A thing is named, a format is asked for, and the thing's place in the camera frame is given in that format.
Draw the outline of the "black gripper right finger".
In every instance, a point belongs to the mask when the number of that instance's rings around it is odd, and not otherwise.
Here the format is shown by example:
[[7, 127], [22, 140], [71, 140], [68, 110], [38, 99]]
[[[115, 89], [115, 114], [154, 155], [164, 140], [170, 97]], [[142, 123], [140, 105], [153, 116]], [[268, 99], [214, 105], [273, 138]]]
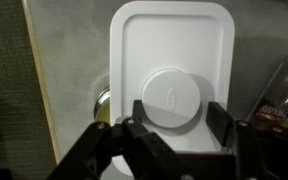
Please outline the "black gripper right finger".
[[209, 102], [206, 123], [221, 149], [208, 160], [222, 180], [288, 180], [288, 130], [269, 126], [263, 130], [234, 120], [217, 102]]

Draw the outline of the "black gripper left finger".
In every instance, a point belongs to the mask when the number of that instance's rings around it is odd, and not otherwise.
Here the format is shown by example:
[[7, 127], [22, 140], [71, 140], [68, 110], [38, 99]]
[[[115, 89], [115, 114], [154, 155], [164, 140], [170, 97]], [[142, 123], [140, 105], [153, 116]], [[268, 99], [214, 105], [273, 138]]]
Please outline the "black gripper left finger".
[[136, 180], [181, 180], [184, 164], [175, 151], [142, 120], [148, 115], [141, 100], [121, 123], [90, 124], [47, 180], [100, 180], [117, 156], [122, 156]]

